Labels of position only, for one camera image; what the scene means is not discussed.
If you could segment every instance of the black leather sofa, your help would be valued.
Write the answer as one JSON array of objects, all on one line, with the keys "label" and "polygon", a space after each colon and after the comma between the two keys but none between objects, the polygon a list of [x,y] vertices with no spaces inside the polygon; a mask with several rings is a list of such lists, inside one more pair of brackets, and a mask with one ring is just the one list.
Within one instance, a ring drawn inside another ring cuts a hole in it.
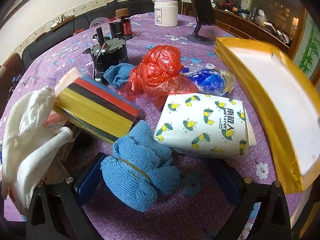
[{"label": "black leather sofa", "polygon": [[25,70],[31,65],[31,63],[42,53],[71,37],[77,30],[87,30],[90,27],[90,23],[98,17],[114,17],[115,11],[121,8],[129,9],[129,16],[147,13],[154,11],[154,3],[152,0],[128,0],[118,2],[114,0],[105,6],[88,11],[75,17],[73,20],[67,22],[54,32],[49,31],[37,41],[30,43],[22,53],[23,67]]}]

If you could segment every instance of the brown bottle cap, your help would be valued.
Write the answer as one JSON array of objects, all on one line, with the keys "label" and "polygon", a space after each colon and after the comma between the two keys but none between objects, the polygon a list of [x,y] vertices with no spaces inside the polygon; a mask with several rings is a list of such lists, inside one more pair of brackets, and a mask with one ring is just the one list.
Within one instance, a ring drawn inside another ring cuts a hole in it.
[{"label": "brown bottle cap", "polygon": [[128,8],[122,8],[122,9],[116,10],[116,17],[120,18],[125,16],[129,16]]}]

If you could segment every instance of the blue stripe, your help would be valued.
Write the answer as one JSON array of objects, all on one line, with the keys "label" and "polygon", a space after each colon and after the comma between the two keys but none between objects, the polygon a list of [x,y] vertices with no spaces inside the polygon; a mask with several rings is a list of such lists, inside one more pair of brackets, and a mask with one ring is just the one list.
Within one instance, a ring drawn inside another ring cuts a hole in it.
[{"label": "blue stripe", "polygon": [[119,98],[120,100],[126,102],[127,104],[133,106],[134,108],[140,110],[140,108],[139,108],[137,105],[135,105],[135,104],[132,103],[131,101],[125,99],[125,98],[122,97],[121,95],[113,92],[111,89],[109,89],[108,87],[106,87],[104,84],[101,84],[101,83],[99,83],[99,82],[96,82],[95,80],[93,80],[92,78],[87,77],[86,75],[83,75],[81,78],[84,79],[84,80],[86,80],[86,81],[88,81],[89,83],[91,83],[91,84],[93,84],[93,85],[101,88],[101,89],[104,90],[105,92],[107,92],[107,93],[109,93],[109,94],[111,94],[111,95]]}]

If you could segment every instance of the red plastic bag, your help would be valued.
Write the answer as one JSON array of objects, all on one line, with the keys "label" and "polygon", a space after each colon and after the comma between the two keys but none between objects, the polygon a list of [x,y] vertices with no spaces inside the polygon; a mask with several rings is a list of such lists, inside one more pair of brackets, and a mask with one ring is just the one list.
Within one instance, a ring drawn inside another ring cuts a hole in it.
[{"label": "red plastic bag", "polygon": [[190,79],[180,74],[182,68],[178,48],[155,46],[131,71],[129,81],[119,92],[128,99],[148,98],[161,109],[169,94],[200,93]]}]

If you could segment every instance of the table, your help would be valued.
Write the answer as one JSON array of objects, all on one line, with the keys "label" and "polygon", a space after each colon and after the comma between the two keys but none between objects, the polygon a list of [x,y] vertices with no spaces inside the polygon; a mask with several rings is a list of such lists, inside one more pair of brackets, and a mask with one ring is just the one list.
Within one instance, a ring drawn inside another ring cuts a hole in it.
[{"label": "table", "polygon": [[[227,69],[214,53],[214,46],[195,44],[186,40],[195,27],[195,19],[179,15],[178,26],[163,28],[154,25],[153,13],[131,17],[132,29],[140,35],[127,41],[129,62],[137,65],[148,49],[155,45],[168,44],[181,50],[181,62],[185,67],[203,67],[214,64],[217,68]],[[231,36],[216,26],[203,26],[200,34],[215,39]],[[1,118],[0,138],[3,137],[6,117],[12,105],[26,93],[46,85],[54,87],[62,76],[73,67],[78,67],[88,76],[92,76],[93,62],[90,55],[82,52],[95,43],[89,30],[73,36],[54,46],[39,56],[28,68],[10,98]],[[259,118],[246,94],[235,84],[230,95],[243,101],[247,110],[257,144],[249,149],[249,156],[239,161],[228,160],[228,164],[238,170],[243,177],[250,177],[257,183],[271,184],[276,180],[275,168],[266,135]],[[147,99],[136,99],[135,103],[145,112],[145,120],[154,130],[161,112]],[[90,150],[90,156],[84,161],[71,156],[66,163],[69,172],[76,172],[88,164],[99,151],[110,155],[111,145],[96,140]],[[204,239],[206,232],[218,231],[233,211],[233,206],[225,199],[217,182],[209,173],[207,162],[203,158],[173,154],[174,162],[181,173],[198,173],[204,180],[202,191],[195,197],[184,196],[181,189],[165,199],[159,199],[148,212],[137,212],[118,200],[101,182],[90,203],[84,206],[89,219],[104,239]],[[290,216],[294,213],[301,194],[287,195]],[[244,239],[248,231],[243,232]]]}]

